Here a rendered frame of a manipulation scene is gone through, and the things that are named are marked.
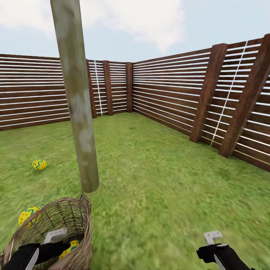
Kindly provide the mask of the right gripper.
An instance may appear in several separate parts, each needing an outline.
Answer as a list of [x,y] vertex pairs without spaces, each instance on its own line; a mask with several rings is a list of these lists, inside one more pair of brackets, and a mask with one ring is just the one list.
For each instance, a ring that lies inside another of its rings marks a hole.
[[221,243],[200,247],[199,250],[196,251],[199,259],[203,259],[205,263],[216,263],[216,261],[212,257],[212,249],[215,245],[221,245]]

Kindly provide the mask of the easter egg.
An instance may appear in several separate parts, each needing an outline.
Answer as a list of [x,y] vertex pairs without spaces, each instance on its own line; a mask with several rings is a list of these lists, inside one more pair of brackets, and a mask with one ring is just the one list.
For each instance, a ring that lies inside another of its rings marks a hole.
[[66,257],[66,255],[68,255],[69,253],[71,253],[72,250],[73,250],[76,246],[80,245],[80,243],[81,243],[80,240],[72,239],[71,242],[70,242],[70,247],[69,247],[66,251],[64,251],[64,252],[62,253],[62,255],[58,256],[57,259],[60,259],[60,260],[61,260],[61,259],[63,259],[64,257]]
[[26,219],[28,219],[33,213],[38,210],[40,210],[40,207],[31,207],[22,212],[22,214],[18,218],[19,226],[21,226]]
[[46,168],[47,162],[43,159],[38,159],[32,163],[32,166],[35,170],[42,171]]

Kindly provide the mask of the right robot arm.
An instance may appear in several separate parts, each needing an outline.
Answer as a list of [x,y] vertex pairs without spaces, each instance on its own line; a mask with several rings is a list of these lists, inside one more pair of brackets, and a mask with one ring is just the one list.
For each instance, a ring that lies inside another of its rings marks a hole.
[[222,238],[221,232],[207,232],[203,236],[207,246],[200,247],[196,252],[199,259],[203,259],[205,263],[215,262],[220,270],[255,270],[249,269],[228,244],[214,243],[215,239]]

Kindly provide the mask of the wicker basket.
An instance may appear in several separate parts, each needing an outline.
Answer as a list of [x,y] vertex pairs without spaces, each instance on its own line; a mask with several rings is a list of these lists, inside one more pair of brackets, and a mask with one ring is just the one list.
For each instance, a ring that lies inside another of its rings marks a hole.
[[[4,248],[2,254],[0,254],[0,266],[1,269],[11,260],[11,257],[14,254],[13,246],[15,243],[21,241],[21,245],[26,245],[31,242],[31,240],[36,236],[36,233],[39,234],[39,239],[43,238],[45,240],[45,232],[41,232],[40,227],[36,226],[33,222],[35,218],[41,216],[41,214],[45,213],[47,220],[49,221],[48,224],[52,224],[54,222],[53,219],[50,218],[47,209],[50,207],[54,207],[60,213],[61,217],[64,217],[64,212],[62,211],[61,203],[69,204],[67,207],[73,211],[74,207],[73,204],[76,204],[76,207],[79,209],[80,213],[80,220],[81,226],[77,225],[77,222],[73,222],[74,224],[74,232],[68,233],[62,238],[59,238],[58,241],[68,241],[70,238],[75,236],[80,236],[79,240],[81,240],[80,245],[76,246],[71,253],[66,255],[63,259],[56,259],[55,263],[53,263],[50,267],[47,268],[49,261],[43,263],[42,270],[89,270],[90,262],[93,257],[93,241],[92,241],[92,222],[91,222],[91,203],[90,200],[87,198],[85,194],[80,196],[80,199],[75,198],[60,198],[55,202],[46,204],[40,210],[33,213],[28,219],[26,219],[19,228],[15,231],[12,239]],[[85,210],[82,210],[82,208]],[[29,225],[30,223],[30,225]],[[32,230],[33,233],[30,233],[27,239],[24,239],[26,235],[20,235],[21,232],[28,230],[28,225]]]

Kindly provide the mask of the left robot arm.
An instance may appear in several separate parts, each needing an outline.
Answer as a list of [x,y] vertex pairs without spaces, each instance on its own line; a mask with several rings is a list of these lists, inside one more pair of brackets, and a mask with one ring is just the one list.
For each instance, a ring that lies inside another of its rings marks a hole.
[[1,270],[33,270],[38,264],[43,264],[53,258],[62,255],[70,247],[70,243],[64,241],[56,241],[55,239],[62,238],[67,235],[66,228],[52,230],[46,234],[43,244],[40,242],[31,242],[26,245],[20,245],[14,251],[11,260]]

